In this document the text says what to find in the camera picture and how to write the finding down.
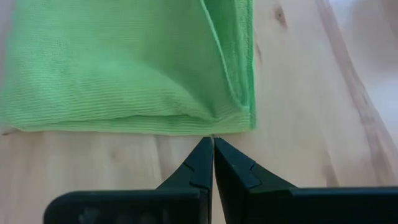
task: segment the towel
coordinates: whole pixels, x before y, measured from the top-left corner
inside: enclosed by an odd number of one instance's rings
[[[256,125],[251,0],[17,0],[1,122],[217,134]]]

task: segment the towel fold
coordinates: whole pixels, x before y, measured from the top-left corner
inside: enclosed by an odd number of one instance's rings
[[[255,127],[251,0],[17,0],[1,121],[23,131]]]

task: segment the light wood surface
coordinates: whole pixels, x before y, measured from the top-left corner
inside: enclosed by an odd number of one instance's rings
[[[11,0],[0,2],[3,41]],[[255,0],[254,7],[258,128],[221,137],[299,187],[396,185],[398,2]],[[200,139],[1,136],[0,223],[41,223],[51,199],[72,190],[153,189]],[[213,223],[224,223],[217,191]]]

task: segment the wooden surface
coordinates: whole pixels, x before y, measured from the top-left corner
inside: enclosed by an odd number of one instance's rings
[[[11,4],[0,2],[4,40]],[[222,137],[300,187],[396,185],[398,2],[255,0],[254,7],[258,129]],[[40,223],[51,199],[71,190],[155,188],[200,138],[1,136],[0,223]],[[217,191],[213,223],[224,223]]]

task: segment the wooden table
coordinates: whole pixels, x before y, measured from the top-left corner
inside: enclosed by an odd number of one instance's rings
[[[0,0],[2,42],[10,1]],[[300,187],[396,185],[398,2],[255,0],[254,7],[258,128],[221,137]],[[41,223],[51,199],[71,190],[155,188],[200,139],[1,136],[0,223]],[[217,191],[213,223],[224,223]]]

